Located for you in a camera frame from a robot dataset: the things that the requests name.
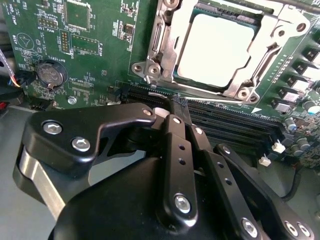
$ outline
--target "chip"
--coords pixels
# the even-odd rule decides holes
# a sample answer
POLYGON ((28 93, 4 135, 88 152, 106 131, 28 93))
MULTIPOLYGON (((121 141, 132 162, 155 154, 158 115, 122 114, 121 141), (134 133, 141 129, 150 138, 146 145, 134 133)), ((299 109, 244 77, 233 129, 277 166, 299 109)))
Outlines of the chip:
POLYGON ((67 0, 64 3, 64 18, 68 25, 83 30, 90 28, 91 7, 88 3, 67 0))
POLYGON ((127 35, 132 35, 134 34, 134 26, 131 25, 131 24, 126 24, 124 26, 124 29, 123 29, 124 33, 126 33, 127 35))

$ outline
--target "black mechanical arm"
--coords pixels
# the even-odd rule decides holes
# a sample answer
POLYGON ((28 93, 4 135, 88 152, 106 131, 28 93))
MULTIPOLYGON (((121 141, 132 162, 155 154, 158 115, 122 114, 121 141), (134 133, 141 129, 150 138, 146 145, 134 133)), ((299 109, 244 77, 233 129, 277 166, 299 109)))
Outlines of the black mechanical arm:
POLYGON ((187 103, 142 103, 33 114, 13 172, 47 205, 49 239, 313 240, 308 225, 230 147, 212 149, 187 103), (93 165, 145 158, 90 186, 93 165))

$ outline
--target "screw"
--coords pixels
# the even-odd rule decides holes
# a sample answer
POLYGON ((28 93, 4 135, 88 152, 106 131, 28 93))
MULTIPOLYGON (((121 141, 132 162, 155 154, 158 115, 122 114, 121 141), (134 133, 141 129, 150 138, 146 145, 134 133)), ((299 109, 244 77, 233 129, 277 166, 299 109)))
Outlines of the screw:
POLYGON ((148 70, 151 74, 158 74, 160 72, 160 67, 158 65, 151 65, 148 70))
POLYGON ((308 229, 307 229, 305 226, 303 226, 300 222, 298 222, 298 226, 299 226, 299 228, 301 229, 301 231, 303 232, 303 234, 304 234, 306 237, 310 237, 310 236, 311 236, 311 234, 310 234, 310 232, 308 231, 308 229))
POLYGON ((151 113, 150 111, 148 111, 147 109, 143 109, 143 113, 144 113, 145 115, 148 115, 148 116, 151 116, 151 115, 152 115, 152 113, 151 113))
POLYGON ((256 229, 255 225, 251 221, 246 218, 242 218, 242 226, 244 230, 253 238, 258 236, 258 230, 256 229))
POLYGON ((72 140, 72 147, 79 152, 86 152, 90 149, 90 142, 83 137, 76 137, 72 140))
POLYGON ((62 132, 62 127, 56 122, 47 122, 43 125, 43 130, 47 134, 56 135, 62 132))
POLYGON ((284 222, 286 227, 289 229, 290 233, 292 233, 293 236, 297 237, 298 236, 298 231, 295 229, 294 226, 288 221, 284 222))
POLYGON ((229 148, 227 148, 226 146, 222 147, 223 151, 225 151, 227 154, 230 154, 230 150, 229 148))
POLYGON ((77 99, 74 96, 69 96, 68 103, 71 105, 75 105, 77 103, 77 99))
POLYGON ((202 130, 201 130, 199 127, 196 127, 195 130, 196 130, 196 132, 197 132, 198 134, 200 134, 200 135, 203 133, 202 130))
POLYGON ((189 213, 191 210, 190 202, 182 195, 175 196, 174 203, 175 206, 184 214, 189 213))
POLYGON ((181 121, 178 119, 178 118, 173 118, 173 121, 175 121, 177 124, 180 124, 181 123, 181 121))

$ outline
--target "cable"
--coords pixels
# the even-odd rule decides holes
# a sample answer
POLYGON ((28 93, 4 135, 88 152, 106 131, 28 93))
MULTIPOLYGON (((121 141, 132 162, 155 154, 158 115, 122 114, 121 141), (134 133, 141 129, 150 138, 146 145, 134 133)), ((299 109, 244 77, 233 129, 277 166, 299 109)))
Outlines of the cable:
POLYGON ((13 84, 14 84, 16 87, 18 87, 18 88, 21 87, 21 86, 17 83, 17 80, 16 80, 16 78, 15 78, 14 76, 10 76, 10 79, 11 79, 11 81, 13 82, 13 84))
POLYGON ((308 5, 307 3, 304 3, 304 2, 299 2, 296 0, 268 0, 268 1, 277 2, 280 4, 292 5, 292 6, 296 7, 297 9, 304 10, 304 11, 311 13, 311 14, 320 14, 320 7, 311 6, 311 5, 308 5))
POLYGON ((303 169, 303 167, 301 165, 299 165, 295 168, 291 189, 287 193, 287 195, 281 197, 281 199, 284 202, 288 202, 289 200, 291 200, 295 196, 295 194, 297 193, 297 190, 298 190, 298 187, 299 187, 300 181, 301 181, 302 169, 303 169))

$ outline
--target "cpu socket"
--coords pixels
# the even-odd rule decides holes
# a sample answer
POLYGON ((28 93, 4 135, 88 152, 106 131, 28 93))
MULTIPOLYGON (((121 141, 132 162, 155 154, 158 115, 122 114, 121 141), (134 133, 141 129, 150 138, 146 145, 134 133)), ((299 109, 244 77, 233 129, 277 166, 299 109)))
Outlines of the cpu socket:
POLYGON ((296 8, 268 0, 159 0, 146 60, 131 70, 189 99, 254 104, 288 39, 309 28, 296 8))

